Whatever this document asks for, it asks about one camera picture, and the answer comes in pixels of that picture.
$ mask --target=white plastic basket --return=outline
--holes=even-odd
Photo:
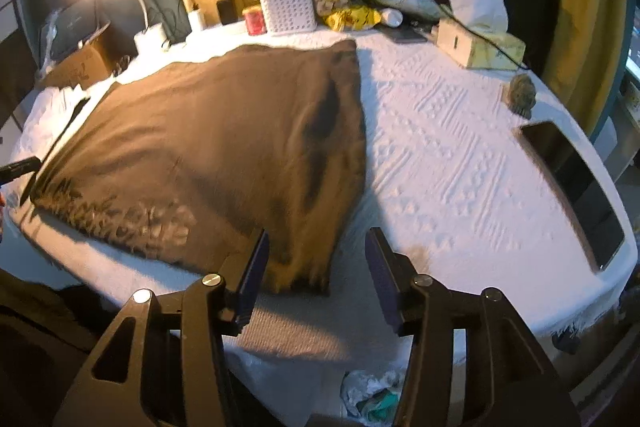
[[[312,0],[260,0],[269,35],[310,32],[316,29]]]

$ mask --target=black cable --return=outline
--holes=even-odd
[[[482,39],[484,42],[487,42],[489,44],[492,45],[492,47],[494,47],[498,52],[500,52],[502,55],[504,55],[505,57],[507,57],[519,70],[524,70],[524,71],[530,71],[531,68],[529,68],[525,63],[524,60],[522,62],[518,62],[517,60],[515,60],[514,58],[511,58],[511,56],[504,50],[502,49],[500,46],[498,46],[498,44],[496,44],[495,42],[493,42],[491,39],[485,37],[484,35],[477,33],[475,31],[473,31],[471,28],[469,28],[468,26],[466,26],[464,23],[460,22],[459,19],[457,19],[457,17],[455,15],[453,15],[453,12],[449,10],[448,7],[444,7],[444,9],[442,10],[442,12],[449,17],[451,20],[455,21],[457,24],[459,24],[460,26],[462,26],[466,31],[468,31],[469,33],[471,33],[472,35],[475,35],[476,37],[478,37],[479,39]]]
[[[198,3],[196,3],[196,0],[191,0],[191,2],[193,3],[193,9],[194,10],[199,10],[200,9],[200,5]],[[189,19],[189,13],[187,12],[187,7],[184,5],[184,0],[179,0],[178,1],[178,16],[180,16],[180,7],[184,8],[184,14],[187,16],[187,20],[188,20]]]
[[[167,13],[171,14],[173,24],[170,24],[169,17],[166,15]],[[176,16],[173,10],[169,8],[159,10],[154,6],[150,6],[146,11],[146,14],[149,17],[150,25],[151,25],[151,21],[155,21],[156,18],[159,18],[161,23],[165,23],[167,25],[169,29],[169,33],[171,33],[171,35],[175,37],[176,33],[178,32],[178,17]]]

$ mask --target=tissue box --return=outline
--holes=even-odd
[[[508,33],[476,31],[503,49],[513,60],[524,58],[525,43]],[[516,70],[504,54],[488,42],[465,30],[452,19],[441,19],[438,30],[438,47],[465,68],[483,70]]]

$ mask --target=plastic bag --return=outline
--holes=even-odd
[[[42,66],[38,71],[36,71],[36,83],[38,84],[44,80],[53,68],[56,67],[56,61],[51,58],[51,49],[53,47],[53,41],[56,39],[56,35],[58,34],[56,22],[58,21],[60,12],[62,12],[62,10],[53,10],[53,12],[47,16],[47,45],[44,50]]]
[[[367,6],[337,10],[324,18],[326,25],[335,32],[370,30],[381,20],[380,12]]]
[[[396,8],[408,15],[422,17],[430,21],[439,21],[444,16],[440,6],[434,0],[374,0],[383,6]]]
[[[349,416],[367,427],[389,427],[392,425],[404,373],[387,371],[376,378],[365,371],[351,371],[345,375],[340,388],[340,397]]]

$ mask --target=red can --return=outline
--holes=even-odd
[[[264,15],[260,5],[245,8],[242,10],[242,15],[244,15],[244,22],[246,23],[246,30],[249,35],[262,35],[267,32],[267,26],[264,23]]]

